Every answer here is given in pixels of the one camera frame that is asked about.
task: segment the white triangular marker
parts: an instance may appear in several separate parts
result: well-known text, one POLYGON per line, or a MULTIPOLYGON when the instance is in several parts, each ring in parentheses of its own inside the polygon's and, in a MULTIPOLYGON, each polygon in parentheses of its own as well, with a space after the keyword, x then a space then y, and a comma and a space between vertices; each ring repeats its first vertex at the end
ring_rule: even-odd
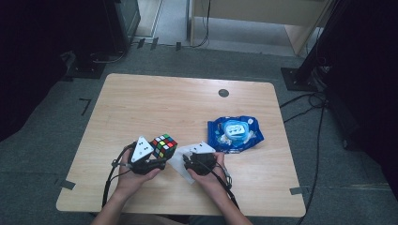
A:
POLYGON ((135 145, 135 150, 132 154, 131 162, 140 160, 141 158, 145 157, 148 154, 151 154, 152 152, 153 147, 150 145, 149 142, 146 141, 143 136, 141 136, 140 138, 138 138, 137 145, 135 145))
POLYGON ((216 152, 216 150, 214 150, 214 148, 212 148, 207 143, 201 142, 201 143, 198 143, 198 144, 194 145, 193 147, 191 147, 190 152, 193 152, 196 154, 204 154, 204 153, 213 153, 213 152, 216 152))

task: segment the table top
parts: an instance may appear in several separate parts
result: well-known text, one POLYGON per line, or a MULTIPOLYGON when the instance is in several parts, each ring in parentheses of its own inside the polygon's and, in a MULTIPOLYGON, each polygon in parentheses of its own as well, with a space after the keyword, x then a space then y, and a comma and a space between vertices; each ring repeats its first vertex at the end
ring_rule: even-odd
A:
MULTIPOLYGON (((207 141, 207 121, 222 116, 255 117, 265 140, 240 154, 225 155, 232 192, 246 216, 302 217, 305 206, 274 87, 267 82, 237 82, 161 76, 110 74, 72 162, 56 203, 61 211, 99 212, 111 162, 123 147, 164 133, 179 146, 207 141), (226 89, 228 97, 219 96, 226 89)), ((112 182, 109 196, 115 190, 112 182)), ((169 164, 132 196, 124 212, 219 215, 205 192, 190 185, 169 164)))

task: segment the blue plastic bag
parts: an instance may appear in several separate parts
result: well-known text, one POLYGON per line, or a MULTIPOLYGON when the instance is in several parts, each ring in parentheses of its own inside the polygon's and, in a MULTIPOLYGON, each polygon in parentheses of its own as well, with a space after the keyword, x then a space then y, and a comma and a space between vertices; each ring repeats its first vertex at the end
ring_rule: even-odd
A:
POLYGON ((254 117, 220 117, 207 121, 207 142, 217 152, 240 153, 262 142, 264 136, 254 117))

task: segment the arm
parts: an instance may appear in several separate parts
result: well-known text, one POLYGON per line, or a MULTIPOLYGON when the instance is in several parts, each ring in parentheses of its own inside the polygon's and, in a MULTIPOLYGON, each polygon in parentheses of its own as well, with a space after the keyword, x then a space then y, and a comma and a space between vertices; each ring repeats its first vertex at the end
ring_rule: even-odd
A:
MULTIPOLYGON (((121 162, 127 163, 130 150, 126 151, 122 157, 121 162)), ((127 167, 119 167, 119 174, 128 171, 127 167)), ((127 172, 118 177, 115 192, 112 194, 109 201, 105 204, 91 225, 100 224, 117 224, 120 213, 126 201, 143 185, 145 181, 153 179, 161 170, 154 169, 146 175, 135 174, 134 172, 127 172)))
MULTIPOLYGON (((217 158, 217 162, 225 168, 224 153, 215 153, 214 156, 217 158)), ((225 182, 222 168, 216 167, 213 171, 225 182)), ((190 173, 191 177, 199 183, 205 193, 217 205, 229 225, 252 224, 229 199, 225 189, 212 173, 201 176, 191 169, 188 169, 188 173, 190 173)))

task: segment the rubik's cube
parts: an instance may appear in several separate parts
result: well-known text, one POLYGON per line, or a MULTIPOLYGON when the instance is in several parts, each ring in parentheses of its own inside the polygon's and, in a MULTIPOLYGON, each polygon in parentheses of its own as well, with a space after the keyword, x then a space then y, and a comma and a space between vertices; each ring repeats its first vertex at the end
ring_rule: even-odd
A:
POLYGON ((177 146, 177 142, 168 134, 163 134, 160 137, 155 138, 150 144, 155 149, 152 153, 155 158, 167 159, 170 159, 173 156, 177 146))

